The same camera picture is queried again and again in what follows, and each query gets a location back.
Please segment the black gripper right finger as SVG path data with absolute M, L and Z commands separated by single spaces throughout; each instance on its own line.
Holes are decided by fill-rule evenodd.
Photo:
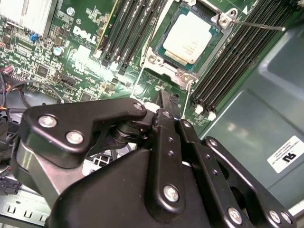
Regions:
M 170 228 L 295 228 L 288 210 L 215 138 L 200 139 L 181 118 L 178 96 L 166 107 L 176 118 L 187 207 Z

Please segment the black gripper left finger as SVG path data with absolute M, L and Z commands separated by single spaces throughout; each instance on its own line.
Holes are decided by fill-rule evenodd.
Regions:
M 16 162 L 52 210 L 72 184 L 138 150 L 150 152 L 145 206 L 153 216 L 186 208 L 181 139 L 159 92 L 157 109 L 133 98 L 35 106 L 21 119 Z

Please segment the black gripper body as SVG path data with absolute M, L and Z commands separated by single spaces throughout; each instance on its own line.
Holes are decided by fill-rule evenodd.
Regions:
M 223 228 L 207 211 L 193 171 L 183 166 L 186 208 L 172 222 L 160 222 L 145 206 L 150 152 L 123 156 L 68 187 L 56 200 L 49 228 Z

